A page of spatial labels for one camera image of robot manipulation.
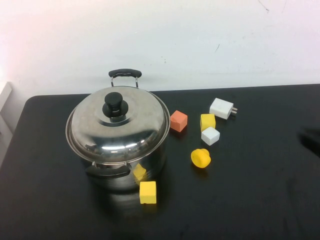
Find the pot handle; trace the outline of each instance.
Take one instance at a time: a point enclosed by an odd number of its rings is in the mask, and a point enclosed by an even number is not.
[[[111,78],[111,86],[114,86],[114,78],[116,77],[134,77],[135,78],[135,85],[138,88],[138,78],[142,76],[142,72],[134,69],[129,68],[122,68],[117,70],[112,70],[109,72],[109,76]]]
[[[130,168],[128,165],[123,165],[119,168],[98,168],[96,163],[93,162],[91,166],[87,167],[85,170],[86,174],[90,177],[98,179],[109,179],[109,178],[121,178],[129,175]]]

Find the cube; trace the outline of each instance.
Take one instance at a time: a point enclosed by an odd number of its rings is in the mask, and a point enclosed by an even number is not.
[[[204,130],[201,133],[201,139],[209,146],[217,142],[219,138],[220,138],[220,132],[215,130],[212,126],[208,127],[206,130]]]
[[[216,98],[210,106],[209,113],[222,119],[228,119],[233,107],[234,104],[232,102]]]
[[[201,132],[206,130],[208,127],[216,128],[216,118],[214,114],[201,114],[200,117],[200,128]]]
[[[170,117],[170,128],[181,132],[188,123],[188,116],[180,111],[175,111]]]
[[[157,186],[155,181],[140,182],[140,203],[156,204],[157,203]]]

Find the yellow cube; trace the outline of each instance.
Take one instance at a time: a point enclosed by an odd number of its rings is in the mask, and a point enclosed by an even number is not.
[[[208,127],[216,128],[216,118],[214,114],[201,114],[200,128],[201,132],[206,130]]]
[[[141,204],[157,203],[157,186],[155,181],[140,182],[140,203]]]

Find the white cube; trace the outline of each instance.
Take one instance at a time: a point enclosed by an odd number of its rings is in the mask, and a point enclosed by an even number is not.
[[[209,112],[219,118],[228,119],[233,107],[232,102],[216,98],[211,104]]]
[[[217,142],[219,138],[220,138],[220,132],[215,130],[212,126],[208,127],[206,130],[204,130],[201,133],[201,139],[209,146]]]

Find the orange cube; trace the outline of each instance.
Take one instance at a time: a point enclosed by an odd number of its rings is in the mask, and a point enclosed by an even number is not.
[[[180,111],[175,111],[170,117],[170,128],[181,132],[188,123],[188,116]]]

